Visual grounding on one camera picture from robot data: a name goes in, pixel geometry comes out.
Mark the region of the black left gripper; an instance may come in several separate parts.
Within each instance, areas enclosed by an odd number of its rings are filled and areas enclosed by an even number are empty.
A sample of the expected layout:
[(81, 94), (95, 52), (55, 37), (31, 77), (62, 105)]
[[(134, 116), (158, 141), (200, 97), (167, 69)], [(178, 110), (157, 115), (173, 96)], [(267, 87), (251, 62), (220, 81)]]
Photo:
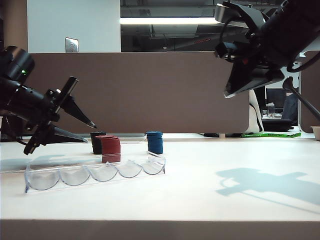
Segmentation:
[(69, 96), (78, 82), (77, 78), (71, 76), (60, 93), (49, 102), (48, 110), (46, 110), (45, 115), (40, 121), (35, 133), (32, 135), (23, 150), (24, 154), (32, 154), (34, 150), (45, 141), (46, 144), (88, 142), (85, 138), (77, 134), (51, 124), (51, 122), (55, 120), (55, 117), (58, 116), (62, 105), (62, 109), (70, 116), (78, 119), (91, 128), (97, 128), (96, 124), (92, 122), (78, 107), (74, 98)]

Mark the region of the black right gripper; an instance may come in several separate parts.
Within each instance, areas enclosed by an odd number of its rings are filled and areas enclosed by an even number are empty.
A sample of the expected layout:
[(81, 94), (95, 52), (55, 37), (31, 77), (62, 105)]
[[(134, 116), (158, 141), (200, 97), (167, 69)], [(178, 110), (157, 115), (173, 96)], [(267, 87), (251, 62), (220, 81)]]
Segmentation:
[(264, 24), (258, 28), (248, 28), (245, 41), (225, 41), (225, 32), (229, 26), (225, 24), (220, 32), (215, 56), (233, 63), (230, 77), (224, 89), (224, 97), (232, 98), (236, 94), (277, 83), (284, 79), (278, 70), (273, 49), (277, 31), (273, 26)]

